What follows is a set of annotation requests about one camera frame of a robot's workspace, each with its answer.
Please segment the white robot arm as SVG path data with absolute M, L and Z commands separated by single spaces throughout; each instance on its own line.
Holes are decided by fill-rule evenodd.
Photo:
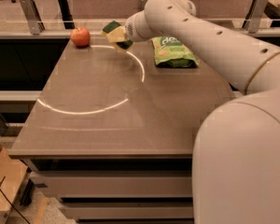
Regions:
M 112 43 L 171 35 L 242 94 L 197 133 L 195 224 L 280 224 L 280 47 L 194 17 L 187 0 L 147 0 L 104 33 Z

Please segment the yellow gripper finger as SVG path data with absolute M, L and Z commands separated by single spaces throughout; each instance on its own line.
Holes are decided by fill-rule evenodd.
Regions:
M 126 52 L 129 48 L 129 44 L 127 42 L 117 42 L 113 43 L 113 47 L 118 52 Z
M 125 28 L 117 27 L 106 35 L 106 38 L 111 43 L 123 42 L 127 39 Z

